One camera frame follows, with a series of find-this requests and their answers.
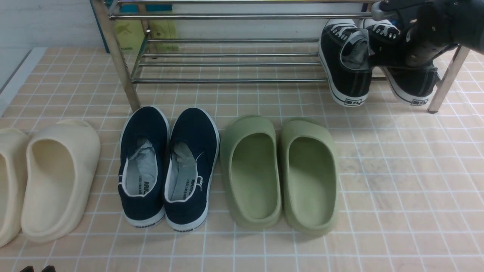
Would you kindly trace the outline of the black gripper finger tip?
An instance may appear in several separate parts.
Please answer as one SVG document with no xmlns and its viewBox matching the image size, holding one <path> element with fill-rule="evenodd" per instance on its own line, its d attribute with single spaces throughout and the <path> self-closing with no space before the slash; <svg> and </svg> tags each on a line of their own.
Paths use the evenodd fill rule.
<svg viewBox="0 0 484 272">
<path fill-rule="evenodd" d="M 53 265 L 48 265 L 41 272 L 56 272 L 56 269 Z"/>
<path fill-rule="evenodd" d="M 20 272 L 34 272 L 33 266 L 24 267 L 24 269 L 20 270 Z"/>
</svg>

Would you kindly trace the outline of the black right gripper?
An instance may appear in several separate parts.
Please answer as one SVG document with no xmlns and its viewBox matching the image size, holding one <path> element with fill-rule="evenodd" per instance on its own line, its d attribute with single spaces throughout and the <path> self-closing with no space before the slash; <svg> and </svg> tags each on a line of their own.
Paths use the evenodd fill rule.
<svg viewBox="0 0 484 272">
<path fill-rule="evenodd" d="M 397 28 L 388 42 L 377 45 L 371 62 L 392 68 L 416 68 L 429 64 L 452 49 L 450 29 L 460 5 L 458 0 L 382 0 L 373 4 L 372 19 L 387 20 Z"/>
</svg>

